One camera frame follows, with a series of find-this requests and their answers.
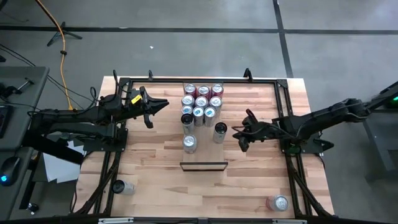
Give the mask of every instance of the gray floor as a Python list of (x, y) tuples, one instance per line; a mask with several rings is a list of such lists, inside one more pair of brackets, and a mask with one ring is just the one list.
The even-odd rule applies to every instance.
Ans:
[[(70, 26), (276, 28), (271, 0), (69, 0), (43, 1)], [(279, 0), (286, 29), (398, 29), (395, 0)], [(12, 1), (4, 11), (28, 25), (51, 26), (33, 1)], [(15, 24), (3, 14), (0, 23)], [(68, 87), (88, 96), (104, 75), (205, 75), (240, 77), (249, 67), (256, 77), (286, 77), (277, 34), (78, 33), (67, 39)], [(60, 80), (62, 42), (46, 43), (53, 32), (0, 31), (0, 43), (36, 65), (50, 67)], [(347, 97), (370, 99), (397, 81), (396, 35), (287, 35), (295, 78), (304, 78), (312, 110)], [(8, 57), (2, 65), (22, 66)], [(83, 107), (89, 102), (74, 99)], [(39, 108), (66, 109), (65, 96), (46, 85)], [(326, 175), (335, 213), (341, 217), (398, 222), (396, 182), (369, 184), (364, 176), (379, 165), (361, 124), (324, 131), (335, 143), (325, 153)], [(65, 198), (57, 191), (65, 192)], [(35, 189), (38, 217), (68, 213), (73, 183)], [(28, 217), (25, 211), (13, 218)]]

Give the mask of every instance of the wooden tabletop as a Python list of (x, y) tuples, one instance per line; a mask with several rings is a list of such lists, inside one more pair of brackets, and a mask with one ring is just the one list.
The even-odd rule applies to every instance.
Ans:
[[(293, 112), (310, 112), (303, 79), (288, 79)], [(243, 153), (230, 128), (240, 125), (250, 108), (258, 120), (270, 122), (278, 117), (275, 93), (268, 84), (224, 84), (221, 120), (228, 125), (224, 140), (224, 172), (183, 172), (183, 129), (180, 122), (181, 83), (135, 83), (145, 86), (154, 98), (166, 98), (170, 104), (152, 119), (147, 129), (143, 118), (127, 122), (129, 136), (122, 153), (118, 179), (131, 182), (136, 193), (115, 195), (112, 216), (130, 217), (212, 217), (212, 218), (293, 218), (293, 206), (284, 155), (278, 141), (256, 142)], [(114, 92), (113, 77), (104, 77), (101, 95)], [(81, 167), (77, 183), (78, 210), (98, 185), (104, 153), (94, 152)], [(303, 155), (308, 188), (330, 213), (333, 213), (322, 162), (314, 155)], [(265, 207), (267, 196), (282, 194), (289, 209), (271, 212)], [(104, 209), (108, 188), (104, 193)], [(302, 211), (301, 191), (298, 191)]]

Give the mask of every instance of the orange cable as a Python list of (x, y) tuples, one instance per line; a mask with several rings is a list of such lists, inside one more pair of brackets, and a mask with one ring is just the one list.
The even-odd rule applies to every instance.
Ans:
[[(55, 20), (55, 18), (51, 15), (51, 13), (47, 10), (47, 8), (42, 4), (42, 2), (40, 0), (37, 0), (37, 2), (43, 7), (43, 9), (46, 11), (46, 13), (51, 17), (51, 19), (54, 21), (55, 25), (57, 26), (59, 32), (61, 33), (62, 36), (62, 42), (63, 42), (63, 48), (62, 50), (65, 51), (66, 49), (66, 41), (65, 41), (65, 36), (63, 35), (62, 29), (61, 27), (58, 25), (58, 22)], [(70, 103), (70, 99), (69, 99), (69, 94), (68, 94), (68, 89), (67, 89), (67, 84), (65, 82), (65, 78), (63, 77), (63, 62), (65, 61), (65, 55), (62, 54), (62, 59), (61, 59), (61, 66), (60, 66), (60, 71), (61, 71), (61, 77), (62, 77), (62, 82), (63, 82), (63, 87), (65, 89), (65, 94), (67, 96), (67, 100), (68, 100), (68, 105), (69, 105), (69, 109), (73, 110), (73, 106)]]

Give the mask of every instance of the yellow label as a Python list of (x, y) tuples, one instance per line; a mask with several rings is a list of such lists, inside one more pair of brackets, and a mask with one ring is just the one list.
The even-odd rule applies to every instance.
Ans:
[(131, 100), (131, 103), (135, 104), (135, 103), (137, 103), (137, 101), (139, 101), (141, 99), (142, 99), (142, 96), (141, 95), (137, 95), (136, 97), (134, 97), (134, 99)]

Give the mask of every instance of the aluminum can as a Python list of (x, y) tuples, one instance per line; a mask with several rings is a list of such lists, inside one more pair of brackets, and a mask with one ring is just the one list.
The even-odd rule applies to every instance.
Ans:
[(184, 94), (191, 95), (194, 99), (197, 98), (197, 87), (194, 84), (188, 84), (184, 87)]
[(218, 96), (218, 97), (222, 98), (223, 93), (224, 93), (224, 87), (222, 84), (217, 83), (211, 87), (211, 97)]
[(214, 126), (213, 141), (215, 143), (221, 144), (224, 141), (227, 126), (223, 122), (219, 122)]
[(193, 109), (193, 121), (195, 126), (202, 126), (205, 122), (205, 110), (199, 106)]
[(183, 114), (181, 116), (182, 128), (184, 134), (192, 134), (195, 126), (193, 125), (193, 116), (191, 114)]
[(112, 191), (115, 194), (132, 195), (136, 191), (134, 184), (117, 180), (113, 182)]
[(219, 96), (213, 96), (209, 101), (209, 106), (214, 107), (216, 110), (216, 117), (221, 114), (221, 106), (223, 105), (223, 100)]
[(182, 112), (182, 114), (192, 114), (193, 109), (191, 106), (185, 105), (182, 107), (181, 112)]
[(212, 127), (216, 120), (216, 110), (212, 107), (207, 107), (205, 110), (205, 126)]
[(207, 100), (210, 100), (210, 88), (207, 86), (201, 86), (198, 88), (198, 97), (204, 96)]
[(192, 154), (197, 150), (197, 139), (193, 135), (184, 136), (182, 145), (186, 153)]
[(276, 196), (269, 196), (266, 200), (266, 207), (275, 212), (283, 212), (287, 210), (289, 203), (285, 196), (283, 195), (276, 195)]
[(192, 106), (195, 104), (195, 99), (191, 95), (185, 95), (181, 99), (182, 106)]
[(204, 96), (198, 96), (197, 100), (195, 100), (195, 105), (200, 106), (203, 109), (206, 109), (209, 105), (209, 101)]

